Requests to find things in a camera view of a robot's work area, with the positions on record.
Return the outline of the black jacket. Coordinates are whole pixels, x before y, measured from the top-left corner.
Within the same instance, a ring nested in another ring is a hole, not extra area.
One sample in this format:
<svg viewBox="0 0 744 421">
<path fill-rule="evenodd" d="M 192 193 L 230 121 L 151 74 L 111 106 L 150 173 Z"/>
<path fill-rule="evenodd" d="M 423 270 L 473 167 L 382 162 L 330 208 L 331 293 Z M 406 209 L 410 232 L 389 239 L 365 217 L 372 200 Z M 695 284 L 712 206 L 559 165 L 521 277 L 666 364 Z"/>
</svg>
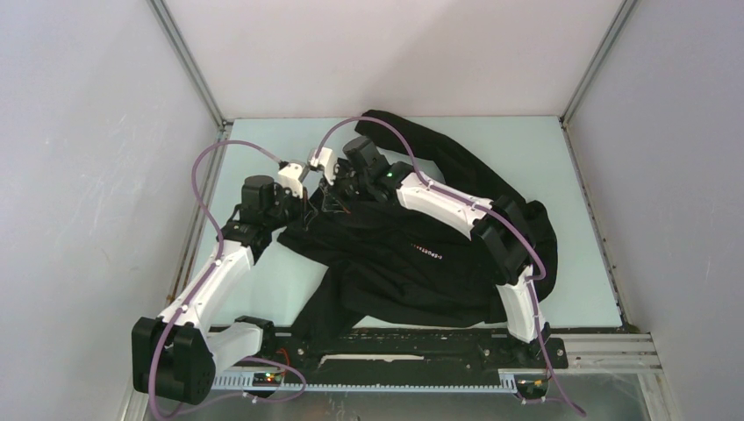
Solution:
<svg viewBox="0 0 744 421">
<path fill-rule="evenodd" d="M 545 206 L 527 201 L 494 170 L 448 136 L 387 111 L 366 111 L 355 130 L 382 149 L 432 161 L 444 182 L 466 194 L 515 203 L 547 274 L 539 299 L 554 289 L 558 242 Z M 350 214 L 324 213 L 308 230 L 297 222 L 279 242 L 325 266 L 325 274 L 290 327 L 308 342 L 336 339 L 363 318 L 401 325 L 467 328 L 505 321 L 488 258 L 455 229 L 414 210 L 375 200 L 344 202 Z"/>
</svg>

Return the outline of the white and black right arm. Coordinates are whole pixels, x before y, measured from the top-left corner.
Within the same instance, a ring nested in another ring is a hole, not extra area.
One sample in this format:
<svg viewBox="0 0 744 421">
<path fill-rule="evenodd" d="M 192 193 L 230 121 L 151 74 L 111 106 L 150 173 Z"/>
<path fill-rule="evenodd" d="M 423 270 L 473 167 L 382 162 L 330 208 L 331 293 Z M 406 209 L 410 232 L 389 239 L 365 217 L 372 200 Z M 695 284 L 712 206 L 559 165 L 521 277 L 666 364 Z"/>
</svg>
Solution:
<svg viewBox="0 0 744 421">
<path fill-rule="evenodd" d="M 469 196 L 425 175 L 413 162 L 388 163 L 370 139 L 359 137 L 343 148 L 361 188 L 381 202 L 417 211 L 455 229 L 488 258 L 495 288 L 504 306 L 510 353 L 523 367 L 541 360 L 546 320 L 533 281 L 546 273 L 530 243 L 519 207 L 507 198 L 493 202 Z"/>
</svg>

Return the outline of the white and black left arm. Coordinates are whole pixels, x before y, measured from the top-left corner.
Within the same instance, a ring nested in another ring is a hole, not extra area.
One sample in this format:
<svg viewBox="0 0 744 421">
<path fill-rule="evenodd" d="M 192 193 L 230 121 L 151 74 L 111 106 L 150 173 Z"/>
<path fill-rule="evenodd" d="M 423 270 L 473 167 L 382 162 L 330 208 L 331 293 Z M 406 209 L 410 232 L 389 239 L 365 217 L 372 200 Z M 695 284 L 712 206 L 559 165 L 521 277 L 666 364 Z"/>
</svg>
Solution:
<svg viewBox="0 0 744 421">
<path fill-rule="evenodd" d="M 252 175 L 241 200 L 217 230 L 210 257 L 184 291 L 157 318 L 132 328 L 132 379 L 136 391 L 199 404 L 217 374 L 250 359 L 267 365 L 277 354 L 273 322 L 242 316 L 219 332 L 213 319 L 239 281 L 272 242 L 274 231 L 307 211 L 301 178 Z"/>
</svg>

